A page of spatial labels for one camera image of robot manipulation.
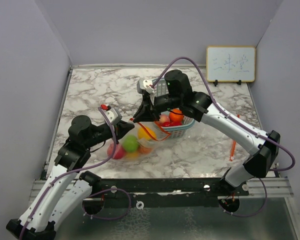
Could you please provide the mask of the orange toy tangerine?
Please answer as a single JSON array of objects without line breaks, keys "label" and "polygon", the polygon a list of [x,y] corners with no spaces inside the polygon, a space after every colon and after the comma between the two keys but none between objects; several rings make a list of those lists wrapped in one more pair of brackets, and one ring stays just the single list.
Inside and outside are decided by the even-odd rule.
[{"label": "orange toy tangerine", "polygon": [[184,114],[178,108],[169,111],[169,119],[171,122],[182,122],[184,120]]}]

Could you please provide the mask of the yellow orange toy peach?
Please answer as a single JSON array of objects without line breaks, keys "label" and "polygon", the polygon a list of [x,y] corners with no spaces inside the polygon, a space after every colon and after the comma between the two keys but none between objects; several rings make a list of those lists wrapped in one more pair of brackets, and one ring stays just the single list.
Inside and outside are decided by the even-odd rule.
[{"label": "yellow orange toy peach", "polygon": [[138,151],[136,151],[136,152],[128,152],[126,155],[125,155],[125,157],[127,158],[127,159],[137,159],[138,157],[139,157],[139,152]]}]

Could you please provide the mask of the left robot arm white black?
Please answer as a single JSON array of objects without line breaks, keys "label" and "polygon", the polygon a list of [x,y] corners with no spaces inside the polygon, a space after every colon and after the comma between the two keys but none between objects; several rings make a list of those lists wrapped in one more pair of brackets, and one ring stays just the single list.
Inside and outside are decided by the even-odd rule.
[{"label": "left robot arm white black", "polygon": [[76,116],[68,129],[69,137],[58,151],[50,175],[35,200],[6,229],[18,240],[53,240],[65,218],[86,197],[96,197],[101,190],[99,177],[86,171],[83,179],[69,184],[91,157],[90,149],[109,139],[123,138],[135,126],[125,122],[114,110],[105,114],[102,125],[93,125],[86,115]]}]

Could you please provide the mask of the yellow toy bell pepper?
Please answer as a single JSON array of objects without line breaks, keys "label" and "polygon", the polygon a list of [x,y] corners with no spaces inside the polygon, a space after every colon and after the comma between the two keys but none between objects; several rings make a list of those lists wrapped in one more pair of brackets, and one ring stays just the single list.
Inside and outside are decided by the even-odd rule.
[{"label": "yellow toy bell pepper", "polygon": [[145,139],[147,141],[152,141],[154,139],[157,139],[156,133],[149,127],[145,127],[145,128],[140,127],[137,130],[137,137],[139,140]]}]

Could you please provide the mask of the clear zip bag orange zipper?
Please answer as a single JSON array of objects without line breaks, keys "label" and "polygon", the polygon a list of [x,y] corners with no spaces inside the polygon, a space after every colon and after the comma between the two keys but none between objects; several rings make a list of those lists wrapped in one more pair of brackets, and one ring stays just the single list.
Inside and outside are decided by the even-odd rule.
[{"label": "clear zip bag orange zipper", "polygon": [[[150,156],[150,155],[155,151],[156,148],[158,148],[158,147],[160,147],[161,145],[163,145],[164,141],[166,141],[168,138],[167,138],[167,137],[165,137],[165,138],[159,138],[159,137],[158,137],[158,131],[157,131],[156,128],[152,125],[152,123],[153,123],[153,122],[136,123],[136,124],[134,125],[134,128],[133,128],[131,131],[129,131],[122,139],[118,140],[118,141],[116,142],[116,144],[114,144],[113,141],[110,142],[110,144],[111,144],[111,143],[114,144],[114,148],[113,148],[113,151],[112,151],[112,153],[111,153],[111,154],[114,155],[114,154],[115,154],[115,151],[116,151],[116,146],[117,146],[118,144],[121,144],[121,145],[122,145],[123,140],[126,138],[126,136],[128,136],[128,135],[134,135],[134,136],[137,137],[137,141],[138,141],[138,144],[139,144],[138,149],[139,149],[140,146],[144,146],[144,147],[147,147],[147,148],[152,148],[152,152],[149,153],[149,154],[141,154],[141,153],[139,153],[139,157],[138,157],[137,159],[127,159],[126,157],[123,157],[122,159],[115,159],[115,160],[121,160],[121,161],[136,161],[136,160],[141,160],[141,159],[143,159],[143,158],[145,158],[145,157]],[[144,128],[144,129],[145,129],[145,127],[148,127],[148,128],[150,128],[150,129],[152,129],[152,130],[156,133],[157,139],[154,139],[154,140],[145,140],[144,138],[138,139],[138,136],[137,136],[138,129],[139,129],[139,128]]]}]

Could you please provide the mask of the orange toy persimmon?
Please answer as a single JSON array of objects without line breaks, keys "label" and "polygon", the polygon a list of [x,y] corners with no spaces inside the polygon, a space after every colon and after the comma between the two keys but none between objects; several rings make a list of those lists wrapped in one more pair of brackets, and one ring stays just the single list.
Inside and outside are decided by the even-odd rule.
[{"label": "orange toy persimmon", "polygon": [[145,147],[145,146],[142,146],[142,145],[138,148],[139,153],[144,154],[144,155],[147,155],[147,154],[151,153],[152,150],[153,150],[152,148]]}]

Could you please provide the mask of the green toy apple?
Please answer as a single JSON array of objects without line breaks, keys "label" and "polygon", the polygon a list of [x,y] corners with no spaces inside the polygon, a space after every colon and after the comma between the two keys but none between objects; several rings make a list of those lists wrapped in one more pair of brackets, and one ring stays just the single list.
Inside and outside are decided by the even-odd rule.
[{"label": "green toy apple", "polygon": [[121,145],[127,153],[133,153],[139,147],[138,139],[134,135],[127,135]]}]

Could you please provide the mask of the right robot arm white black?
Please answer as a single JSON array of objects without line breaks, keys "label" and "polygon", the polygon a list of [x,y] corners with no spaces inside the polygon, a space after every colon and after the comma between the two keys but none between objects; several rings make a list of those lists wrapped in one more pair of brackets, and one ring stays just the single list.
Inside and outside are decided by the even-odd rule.
[{"label": "right robot arm white black", "polygon": [[228,169],[220,180],[220,191],[230,196],[238,187],[251,178],[264,178],[278,156],[280,134],[267,133],[253,127],[226,111],[220,104],[204,93],[194,91],[189,78],[180,70],[170,70],[164,75],[167,94],[154,95],[154,81],[140,80],[137,92],[142,102],[133,116],[133,122],[158,121],[160,114],[179,109],[186,117],[209,125],[243,147],[249,154],[247,159]]}]

